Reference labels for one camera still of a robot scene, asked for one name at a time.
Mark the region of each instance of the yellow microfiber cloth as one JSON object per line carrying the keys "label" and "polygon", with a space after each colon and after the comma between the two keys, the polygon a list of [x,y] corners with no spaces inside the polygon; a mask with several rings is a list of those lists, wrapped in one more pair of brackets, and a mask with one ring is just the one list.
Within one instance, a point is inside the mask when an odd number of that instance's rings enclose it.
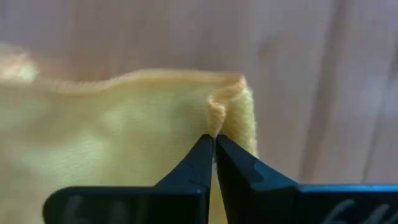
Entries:
{"label": "yellow microfiber cloth", "polygon": [[[0,223],[43,223],[45,199],[68,186],[154,185],[202,134],[219,132],[256,156],[241,75],[150,69],[50,80],[27,54],[0,44]],[[226,223],[215,173],[209,219]]]}

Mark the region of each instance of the microfiber cloth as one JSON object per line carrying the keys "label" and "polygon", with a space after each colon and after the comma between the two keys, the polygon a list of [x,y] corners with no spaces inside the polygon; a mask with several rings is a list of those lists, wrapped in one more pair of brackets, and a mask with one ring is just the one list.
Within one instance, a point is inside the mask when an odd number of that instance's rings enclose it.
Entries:
{"label": "microfiber cloth", "polygon": [[[252,95],[239,74],[149,69],[51,80],[2,44],[0,223],[42,224],[45,199],[68,186],[154,185],[202,134],[220,132],[257,155]],[[215,173],[209,219],[226,223]]]}

